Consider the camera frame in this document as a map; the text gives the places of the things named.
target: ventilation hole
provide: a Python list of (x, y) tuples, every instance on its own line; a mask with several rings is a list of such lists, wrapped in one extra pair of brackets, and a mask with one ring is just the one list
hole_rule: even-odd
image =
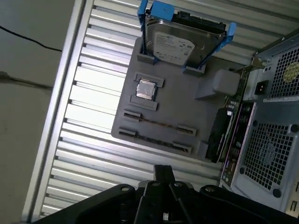
[(289, 51), (280, 57), (268, 98), (290, 97), (299, 94), (299, 56), (297, 50)]
[(242, 165), (246, 167), (246, 176), (270, 190), (274, 183), (281, 184), (293, 137), (287, 136), (288, 126), (263, 123), (256, 126)]

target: power supply fan grille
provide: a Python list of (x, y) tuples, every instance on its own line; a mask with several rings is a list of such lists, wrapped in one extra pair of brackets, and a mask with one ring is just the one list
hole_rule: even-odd
[(287, 136), (288, 126), (259, 124), (252, 132), (245, 155), (245, 175), (271, 190), (280, 185), (293, 137)]
[(282, 55), (277, 63), (269, 98), (299, 94), (299, 49)]

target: ribbed metal surface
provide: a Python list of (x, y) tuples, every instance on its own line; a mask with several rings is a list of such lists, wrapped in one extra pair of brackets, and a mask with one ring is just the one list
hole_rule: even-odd
[[(234, 42), (216, 56), (240, 64), (249, 64), (258, 48), (298, 26), (298, 8), (276, 3), (268, 12), (262, 2), (269, 1), (252, 1), (256, 5), (214, 0), (164, 2), (205, 19), (237, 22)], [(35, 186), (32, 220), (119, 183), (137, 187), (139, 181), (152, 179), (154, 164), (172, 165), (176, 178), (192, 183), (196, 190), (217, 183), (220, 164), (141, 147), (110, 135), (133, 46), (141, 36), (136, 17), (139, 4), (138, 0), (86, 1), (50, 143), (45, 144), (46, 160), (36, 164), (43, 172)]]

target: hard drive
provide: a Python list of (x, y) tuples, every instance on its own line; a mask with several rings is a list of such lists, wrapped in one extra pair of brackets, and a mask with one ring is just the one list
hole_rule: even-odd
[(236, 24), (226, 31), (222, 22), (204, 20), (187, 12), (175, 13), (172, 5), (154, 1), (146, 9), (142, 0), (138, 17), (143, 32), (143, 54), (182, 67), (200, 68), (214, 52), (233, 39)]
[(225, 38), (225, 26), (184, 12), (174, 14), (171, 22), (148, 14), (145, 18), (146, 50), (162, 61), (198, 67)]

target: black plastic part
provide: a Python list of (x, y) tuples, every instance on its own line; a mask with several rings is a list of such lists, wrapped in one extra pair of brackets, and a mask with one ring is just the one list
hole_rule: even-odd
[(245, 168), (244, 167), (241, 167), (240, 168), (240, 174), (244, 174), (245, 173)]
[(230, 116), (228, 116), (226, 108), (219, 109), (213, 123), (211, 134), (208, 140), (209, 146), (206, 152), (206, 158), (210, 159), (211, 162), (216, 163), (221, 156), (221, 149), (223, 147), (229, 122)]
[(292, 125), (291, 126), (291, 132), (293, 132), (293, 133), (299, 132), (299, 125)]
[(214, 185), (197, 192), (184, 182), (174, 182), (170, 166), (154, 169), (156, 180), (148, 181), (145, 187), (135, 190), (120, 184), (34, 223), (162, 224), (164, 213), (169, 215), (167, 223), (180, 224), (231, 223), (236, 214), (248, 223), (298, 223), (283, 212)]
[(257, 120), (254, 120), (253, 122), (252, 122), (252, 126), (253, 127), (256, 127), (258, 125), (258, 121)]
[(256, 84), (255, 95), (265, 95), (267, 92), (269, 80), (265, 80)]
[(281, 191), (279, 189), (274, 189), (272, 193), (273, 193), (274, 197), (277, 197), (277, 198), (281, 197)]

